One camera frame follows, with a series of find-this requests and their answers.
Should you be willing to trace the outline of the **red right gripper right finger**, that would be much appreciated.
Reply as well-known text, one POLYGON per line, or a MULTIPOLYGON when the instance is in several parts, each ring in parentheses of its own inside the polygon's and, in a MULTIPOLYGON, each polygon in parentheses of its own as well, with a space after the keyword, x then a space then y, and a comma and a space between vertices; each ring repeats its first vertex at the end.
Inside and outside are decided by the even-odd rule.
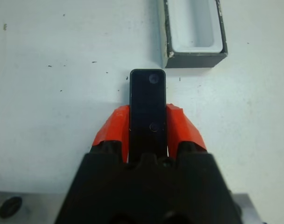
POLYGON ((206 146, 199 130, 186 117, 182 108, 167 104, 167 146, 169 157, 176 159, 180 145, 192 143, 197 152, 206 152, 206 146))

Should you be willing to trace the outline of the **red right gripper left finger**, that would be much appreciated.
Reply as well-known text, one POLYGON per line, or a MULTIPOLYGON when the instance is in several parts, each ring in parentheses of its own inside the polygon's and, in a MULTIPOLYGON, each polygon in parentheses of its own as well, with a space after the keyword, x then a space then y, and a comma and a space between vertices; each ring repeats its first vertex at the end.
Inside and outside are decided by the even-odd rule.
POLYGON ((97 132, 92 146, 105 141, 121 143, 121 158, 127 162, 129 151, 129 105, 123 105, 113 111, 105 124, 97 132))

